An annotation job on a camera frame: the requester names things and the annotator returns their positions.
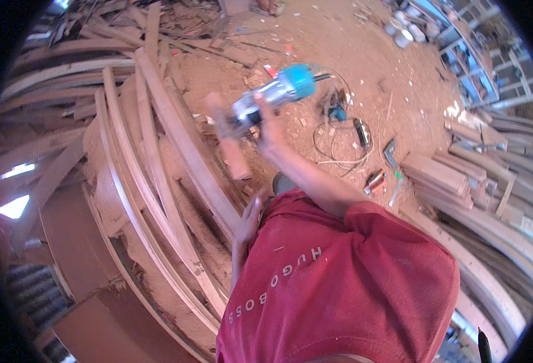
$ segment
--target stack of wood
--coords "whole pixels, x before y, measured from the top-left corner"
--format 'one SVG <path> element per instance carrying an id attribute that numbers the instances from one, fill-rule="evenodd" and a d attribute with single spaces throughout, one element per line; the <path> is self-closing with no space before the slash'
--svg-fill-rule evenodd
<path id="1" fill-rule="evenodd" d="M 479 114 L 490 123 L 478 129 L 446 121 L 456 141 L 448 152 L 402 162 L 433 209 L 431 218 L 411 205 L 400 212 L 458 260 L 456 310 L 485 331 L 500 361 L 533 313 L 533 121 Z"/>
<path id="2" fill-rule="evenodd" d="M 179 345 L 199 361 L 212 361 L 229 298 L 228 250 L 247 198 L 200 138 L 172 51 L 203 51 L 248 68 L 256 56 L 234 46 L 232 54 L 226 45 L 211 48 L 213 39 L 200 44 L 184 29 L 176 35 L 181 3 L 132 3 L 81 3 L 67 14 L 63 41 L 27 49 L 16 59 L 0 97 L 0 206 L 19 196 L 30 200 L 3 258 L 30 263 L 25 243 L 31 230 L 50 229 L 44 222 L 56 218 L 50 218 L 49 201 L 65 186 L 82 183 L 103 244 L 127 285 Z M 217 12 L 212 18 L 220 21 L 216 26 L 227 23 Z M 214 39 L 223 33 L 213 27 L 203 33 L 212 29 Z M 65 58 L 75 62 L 61 65 Z M 1 178 L 32 163 L 33 171 Z M 251 194 L 248 187 L 243 191 Z M 76 257 L 59 253 L 62 245 L 51 236 L 56 239 L 49 233 L 42 238 L 53 254 Z M 55 263 L 66 266 L 67 279 L 78 279 L 74 263 Z M 162 300 L 167 291 L 181 304 L 175 309 L 185 311 L 168 307 L 171 302 Z M 184 322 L 175 325 L 163 313 Z"/>

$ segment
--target paint can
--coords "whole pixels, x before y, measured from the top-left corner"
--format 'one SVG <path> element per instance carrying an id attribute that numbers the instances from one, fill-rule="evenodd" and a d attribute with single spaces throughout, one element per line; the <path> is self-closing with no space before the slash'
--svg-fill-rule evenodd
<path id="1" fill-rule="evenodd" d="M 440 28 L 438 27 L 438 25 L 431 21 L 428 22 L 428 24 L 426 24 L 426 35 L 429 38 L 435 38 L 438 36 L 438 34 L 440 34 Z"/>
<path id="2" fill-rule="evenodd" d="M 408 5 L 408 7 L 404 10 L 406 14 L 409 16 L 413 16 L 414 18 L 419 18 L 423 14 L 418 9 L 414 8 L 412 5 Z"/>
<path id="3" fill-rule="evenodd" d="M 387 34 L 395 35 L 395 33 L 398 32 L 398 30 L 402 29 L 403 25 L 395 18 L 390 18 L 386 25 L 384 25 L 383 29 L 386 31 Z"/>
<path id="4" fill-rule="evenodd" d="M 418 43 L 423 43 L 426 41 L 426 35 L 420 30 L 420 28 L 415 24 L 408 25 L 408 32 L 412 34 L 413 39 Z"/>
<path id="5" fill-rule="evenodd" d="M 407 47 L 408 44 L 410 44 L 411 42 L 413 42 L 412 34 L 410 34 L 410 32 L 408 32 L 408 30 L 406 29 L 398 30 L 398 32 L 395 33 L 395 35 L 393 36 L 393 39 L 395 43 L 398 45 L 398 47 L 402 49 Z"/>
<path id="6" fill-rule="evenodd" d="M 394 11 L 393 17 L 398 20 L 404 27 L 407 27 L 410 24 L 408 18 L 406 17 L 406 14 L 401 10 Z"/>

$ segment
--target wood trimmer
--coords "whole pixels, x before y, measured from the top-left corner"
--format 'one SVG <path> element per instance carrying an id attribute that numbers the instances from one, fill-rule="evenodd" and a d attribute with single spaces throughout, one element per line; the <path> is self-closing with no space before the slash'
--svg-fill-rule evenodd
<path id="1" fill-rule="evenodd" d="M 262 118 L 253 98 L 256 92 L 262 93 L 264 100 L 274 110 L 278 110 L 288 103 L 311 96 L 317 89 L 315 83 L 330 77 L 328 73 L 315 76 L 307 64 L 293 64 L 280 70 L 274 80 L 255 90 L 244 92 L 226 111 L 232 132 L 242 136 L 250 127 L 260 126 Z"/>

